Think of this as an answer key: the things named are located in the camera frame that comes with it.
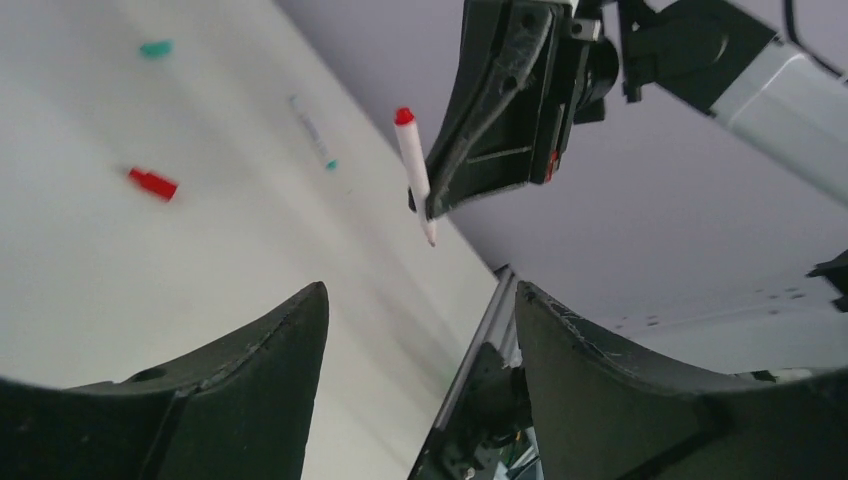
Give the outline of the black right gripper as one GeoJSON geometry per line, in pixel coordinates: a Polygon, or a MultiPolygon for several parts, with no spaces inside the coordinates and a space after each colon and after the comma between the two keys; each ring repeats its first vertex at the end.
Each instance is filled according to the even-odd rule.
{"type": "Polygon", "coordinates": [[[431,191],[421,213],[436,219],[552,180],[572,126],[605,119],[604,97],[618,77],[605,5],[565,1],[557,13],[542,1],[465,2],[457,72],[426,160],[431,191]]]}

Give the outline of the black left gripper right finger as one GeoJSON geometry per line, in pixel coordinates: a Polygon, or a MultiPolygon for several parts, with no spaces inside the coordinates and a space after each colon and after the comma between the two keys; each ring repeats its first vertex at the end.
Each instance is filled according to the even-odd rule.
{"type": "Polygon", "coordinates": [[[515,300],[548,479],[843,479],[847,373],[787,383],[720,374],[645,348],[535,284],[515,300]]]}

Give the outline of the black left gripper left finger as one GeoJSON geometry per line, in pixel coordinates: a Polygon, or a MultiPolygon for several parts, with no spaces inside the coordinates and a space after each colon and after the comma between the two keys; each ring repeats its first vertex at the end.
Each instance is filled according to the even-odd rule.
{"type": "Polygon", "coordinates": [[[128,380],[1,383],[5,479],[297,479],[329,324],[312,283],[261,318],[128,380]]]}

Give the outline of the white pen red tip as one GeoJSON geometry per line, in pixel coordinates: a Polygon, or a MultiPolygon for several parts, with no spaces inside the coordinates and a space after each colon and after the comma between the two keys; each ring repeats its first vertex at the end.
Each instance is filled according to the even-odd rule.
{"type": "Polygon", "coordinates": [[[430,194],[429,176],[417,120],[412,110],[408,107],[398,108],[394,115],[394,125],[415,212],[427,242],[431,247],[435,247],[436,223],[426,214],[426,200],[430,194]]]}

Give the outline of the red pen cap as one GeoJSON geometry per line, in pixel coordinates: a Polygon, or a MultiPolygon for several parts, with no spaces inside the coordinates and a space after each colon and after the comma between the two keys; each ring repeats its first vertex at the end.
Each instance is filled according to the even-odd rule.
{"type": "Polygon", "coordinates": [[[141,190],[165,202],[174,198],[179,186],[176,181],[158,172],[137,167],[128,170],[127,178],[141,190]]]}

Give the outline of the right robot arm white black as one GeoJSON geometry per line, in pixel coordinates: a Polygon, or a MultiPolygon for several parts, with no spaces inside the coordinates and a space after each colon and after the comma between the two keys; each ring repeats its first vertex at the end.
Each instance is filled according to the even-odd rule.
{"type": "Polygon", "coordinates": [[[615,85],[654,84],[839,203],[847,200],[847,81],[729,1],[468,1],[453,90],[426,160],[429,219],[552,180],[571,129],[604,119],[615,85]]]}

